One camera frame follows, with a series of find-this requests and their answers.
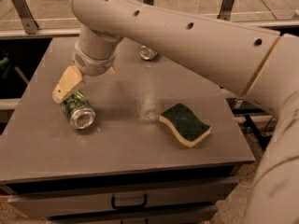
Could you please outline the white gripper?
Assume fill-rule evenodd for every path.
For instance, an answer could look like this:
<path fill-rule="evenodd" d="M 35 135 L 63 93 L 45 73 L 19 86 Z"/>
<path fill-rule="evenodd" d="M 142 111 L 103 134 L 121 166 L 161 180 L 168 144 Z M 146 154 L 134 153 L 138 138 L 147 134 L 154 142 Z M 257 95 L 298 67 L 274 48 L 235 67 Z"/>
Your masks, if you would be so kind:
<path fill-rule="evenodd" d="M 77 91 L 84 84 L 83 75 L 96 77 L 103 75 L 107 70 L 111 74 L 116 73 L 116 68 L 112 65 L 115 58 L 115 52 L 105 59 L 92 58 L 85 54 L 76 43 L 72 57 L 74 65 L 70 65 L 65 69 L 52 92 L 53 100 L 60 104 L 74 91 Z"/>

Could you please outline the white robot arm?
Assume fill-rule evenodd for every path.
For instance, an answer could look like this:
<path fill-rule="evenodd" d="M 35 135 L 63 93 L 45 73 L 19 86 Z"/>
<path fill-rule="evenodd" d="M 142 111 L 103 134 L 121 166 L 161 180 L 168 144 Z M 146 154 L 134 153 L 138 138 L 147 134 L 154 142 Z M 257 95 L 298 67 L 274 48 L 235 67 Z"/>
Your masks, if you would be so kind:
<path fill-rule="evenodd" d="M 137 0 L 69 0 L 81 24 L 61 103 L 85 76 L 104 74 L 123 38 L 145 45 L 278 121 L 256 171 L 244 224 L 299 224 L 299 37 L 193 16 Z"/>

